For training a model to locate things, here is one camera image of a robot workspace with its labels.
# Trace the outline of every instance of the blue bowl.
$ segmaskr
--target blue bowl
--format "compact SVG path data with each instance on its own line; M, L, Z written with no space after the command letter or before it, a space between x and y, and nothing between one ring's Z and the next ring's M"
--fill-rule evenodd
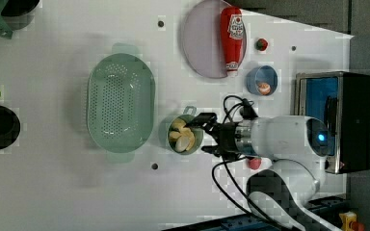
M260 93L258 88L258 84L260 83L270 85L270 93ZM257 67L246 76L246 86L248 87L248 91L252 94L269 96L278 88L278 74L269 65Z

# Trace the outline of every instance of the black box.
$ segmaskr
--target black box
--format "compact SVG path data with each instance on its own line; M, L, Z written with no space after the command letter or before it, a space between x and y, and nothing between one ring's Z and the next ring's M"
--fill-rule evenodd
M327 172L370 169L370 76L330 72L296 76L295 115L329 128Z

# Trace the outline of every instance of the white surface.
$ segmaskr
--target white surface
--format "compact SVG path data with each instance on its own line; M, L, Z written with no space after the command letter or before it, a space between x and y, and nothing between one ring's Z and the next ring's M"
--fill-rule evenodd
M214 187L210 171L218 160L160 147L158 123L187 105L223 118L222 100L230 93L255 100L261 116L289 115L296 73L346 70L349 37L244 12L250 53L239 76L202 78L187 66L178 42L180 22L196 2L44 1L33 24L13 40L0 39L0 104L23 125L16 145L0 155L0 231L161 230L240 213ZM266 52L253 49L259 38L270 42ZM84 113L90 72L116 42L140 47L157 84L154 130L128 164L114 164L93 143ZM277 70L272 96L244 87L244 76L259 64ZM254 173L244 163L231 168L243 185ZM219 174L235 193L225 171ZM326 183L318 196L345 192L345 176L329 175Z

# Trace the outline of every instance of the red object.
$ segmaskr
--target red object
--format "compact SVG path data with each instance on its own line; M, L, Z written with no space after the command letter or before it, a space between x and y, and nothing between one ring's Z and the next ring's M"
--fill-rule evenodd
M239 8L228 7L221 13L221 39L225 54L227 76L236 76L240 63L245 27Z
M365 231L365 226L363 225L363 223L354 221L354 222L351 222L350 226L351 226L351 229L353 229L354 231Z
M251 169L258 170L261 166L261 158L248 159L248 165Z
M256 43L256 49L259 51L265 51L268 46L269 42L267 42L267 40L264 38L259 39Z

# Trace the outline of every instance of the small cup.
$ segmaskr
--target small cup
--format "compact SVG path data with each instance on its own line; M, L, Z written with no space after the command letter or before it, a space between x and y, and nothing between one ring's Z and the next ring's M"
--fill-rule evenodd
M267 84L270 86L270 92L262 93L259 85ZM246 86L252 94L269 96L272 95L278 87L278 74L269 65L264 65L253 69L246 77Z
M203 141L203 130L198 129L198 128L191 128L191 131L194 133L194 136L195 136L195 144L188 151L176 152L175 143L171 142L169 139L170 132L174 131L172 128L173 121L176 120L177 118L180 118L184 120L186 123L189 123L195 118L196 112L197 112L196 107L188 106L185 108L182 115L170 115L163 120L160 126L160 138L161 138L162 144L164 144L165 147L167 147L170 151L173 151L181 155L190 155L200 148L200 145L202 144L202 141Z

